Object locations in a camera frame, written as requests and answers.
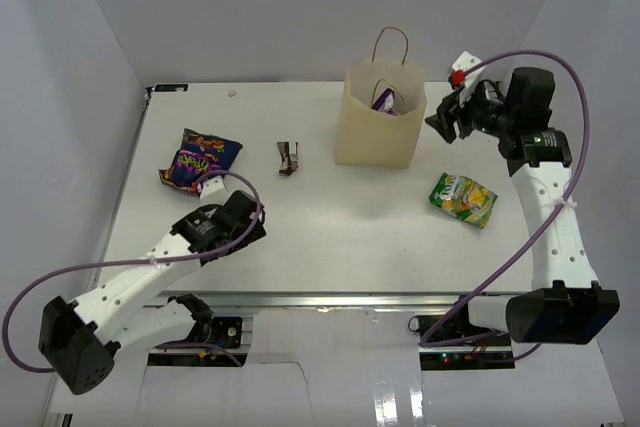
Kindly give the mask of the purple snack pouch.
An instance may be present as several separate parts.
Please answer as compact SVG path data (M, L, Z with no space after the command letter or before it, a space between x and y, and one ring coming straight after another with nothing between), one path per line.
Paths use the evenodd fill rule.
M371 109L392 116L398 116L395 109L396 92L391 88L386 88L372 103Z

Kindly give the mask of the brown chocolate bar wrapper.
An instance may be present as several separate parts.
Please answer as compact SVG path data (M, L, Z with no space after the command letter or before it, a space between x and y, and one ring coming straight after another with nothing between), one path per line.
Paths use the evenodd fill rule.
M282 176L291 176L299 168L299 143L278 141L277 148L281 158L278 173Z

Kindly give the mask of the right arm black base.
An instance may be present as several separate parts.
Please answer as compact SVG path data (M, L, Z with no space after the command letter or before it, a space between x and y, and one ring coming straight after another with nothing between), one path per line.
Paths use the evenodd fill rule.
M475 327L466 320L448 320L419 348L422 372L480 371L515 367L511 339L491 329Z

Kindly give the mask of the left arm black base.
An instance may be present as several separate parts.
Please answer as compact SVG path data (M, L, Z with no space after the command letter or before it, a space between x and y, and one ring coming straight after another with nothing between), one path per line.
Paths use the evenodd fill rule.
M243 319L218 317L201 299L186 294L171 296L167 303L186 307L195 317L195 325L184 340L171 341L170 349L150 353L148 365L154 367L242 367L245 354L241 347Z

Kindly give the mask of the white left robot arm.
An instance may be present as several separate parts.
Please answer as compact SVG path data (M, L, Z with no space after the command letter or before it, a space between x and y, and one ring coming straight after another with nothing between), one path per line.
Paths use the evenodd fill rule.
M199 207L177 221L141 264L70 302L56 297L42 314L39 350L74 395L96 388L118 356L164 344L199 346L211 336L213 312L193 294L161 308L148 301L207 263L265 236L256 200L237 190L221 206Z

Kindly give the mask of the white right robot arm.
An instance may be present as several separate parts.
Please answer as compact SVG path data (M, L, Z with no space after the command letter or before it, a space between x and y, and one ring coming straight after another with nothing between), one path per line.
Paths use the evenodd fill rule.
M517 343L589 343L618 313L616 291L600 285L584 250L572 192L584 167L566 135L550 125L551 72L513 71L504 98L489 98L479 66L453 66L453 91L427 118L447 141L474 131L498 139L517 190L529 238L485 281L461 297L422 336L451 321L453 337L472 346L488 329Z

